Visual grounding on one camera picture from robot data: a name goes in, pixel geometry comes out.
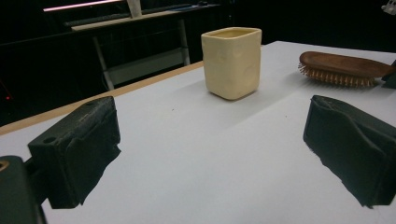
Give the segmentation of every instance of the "table surface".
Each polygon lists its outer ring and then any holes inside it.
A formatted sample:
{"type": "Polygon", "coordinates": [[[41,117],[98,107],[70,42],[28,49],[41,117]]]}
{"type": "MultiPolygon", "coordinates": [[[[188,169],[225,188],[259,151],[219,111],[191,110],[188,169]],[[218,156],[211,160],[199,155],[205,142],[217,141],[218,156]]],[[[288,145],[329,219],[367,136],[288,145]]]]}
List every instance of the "table surface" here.
{"type": "MultiPolygon", "coordinates": [[[[362,207],[306,146],[303,131],[315,94],[396,126],[396,91],[380,80],[367,89],[313,81],[298,70],[308,50],[387,64],[396,58],[274,42],[262,47],[259,88],[238,101],[208,92],[201,63],[108,93],[116,95],[121,154],[82,206],[54,210],[45,201],[48,222],[394,223],[396,204],[362,207]]],[[[1,155],[27,160],[26,145],[80,103],[5,128],[1,155]]]]}

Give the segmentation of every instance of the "hairbrush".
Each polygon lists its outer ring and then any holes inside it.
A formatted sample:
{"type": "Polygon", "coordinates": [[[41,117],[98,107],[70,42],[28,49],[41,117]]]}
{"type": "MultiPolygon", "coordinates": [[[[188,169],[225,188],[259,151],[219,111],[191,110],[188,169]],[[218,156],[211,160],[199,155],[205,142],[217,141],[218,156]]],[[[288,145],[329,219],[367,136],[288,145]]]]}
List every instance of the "hairbrush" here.
{"type": "Polygon", "coordinates": [[[388,82],[390,76],[396,76],[396,66],[316,51],[300,55],[299,69],[313,79],[347,87],[371,87],[376,78],[382,77],[388,82]]]}

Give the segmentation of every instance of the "cream ceramic cup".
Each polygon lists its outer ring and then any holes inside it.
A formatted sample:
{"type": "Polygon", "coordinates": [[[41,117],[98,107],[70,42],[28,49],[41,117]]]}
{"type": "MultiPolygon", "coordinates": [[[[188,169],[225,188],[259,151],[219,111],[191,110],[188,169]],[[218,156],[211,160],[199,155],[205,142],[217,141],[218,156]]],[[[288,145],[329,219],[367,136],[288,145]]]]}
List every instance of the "cream ceramic cup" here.
{"type": "Polygon", "coordinates": [[[230,27],[202,34],[201,41],[209,91],[236,100],[257,90],[262,30],[230,27]]]}

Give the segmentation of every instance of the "table edge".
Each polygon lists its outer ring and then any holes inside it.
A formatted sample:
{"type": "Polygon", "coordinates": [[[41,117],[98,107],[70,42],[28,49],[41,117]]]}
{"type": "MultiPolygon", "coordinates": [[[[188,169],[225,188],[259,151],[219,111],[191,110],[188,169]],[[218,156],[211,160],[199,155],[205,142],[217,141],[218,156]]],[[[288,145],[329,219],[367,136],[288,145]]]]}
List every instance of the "table edge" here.
{"type": "Polygon", "coordinates": [[[183,73],[187,73],[187,72],[189,72],[191,70],[194,70],[194,69],[197,69],[199,67],[202,67],[203,65],[204,65],[203,62],[192,63],[190,65],[186,65],[186,66],[177,68],[175,70],[160,74],[160,75],[155,76],[155,77],[146,78],[146,79],[143,79],[141,81],[129,84],[129,85],[124,86],[124,87],[117,88],[117,89],[112,90],[112,91],[106,91],[106,92],[103,92],[101,94],[94,95],[92,97],[89,97],[89,98],[74,102],[74,103],[72,103],[70,105],[64,105],[64,106],[52,109],[52,110],[44,112],[44,113],[41,113],[41,114],[38,114],[38,115],[34,115],[34,116],[26,118],[26,119],[21,119],[21,120],[15,121],[13,123],[6,124],[6,125],[0,127],[0,135],[4,135],[4,134],[7,134],[7,133],[12,133],[12,132],[15,132],[17,130],[20,130],[20,129],[35,125],[37,123],[40,123],[40,122],[43,122],[43,121],[46,121],[46,120],[49,120],[49,119],[54,119],[54,118],[57,118],[57,117],[59,117],[61,115],[68,114],[68,113],[72,112],[73,110],[75,110],[80,105],[83,105],[83,104],[85,104],[85,103],[87,103],[87,102],[89,102],[91,100],[98,99],[98,98],[105,97],[105,96],[114,96],[114,97],[116,97],[116,96],[123,95],[123,94],[131,92],[131,91],[136,91],[136,90],[138,90],[140,88],[144,88],[144,87],[146,87],[148,85],[160,82],[160,81],[165,80],[165,79],[167,79],[169,77],[174,77],[174,76],[181,75],[183,73]]]}

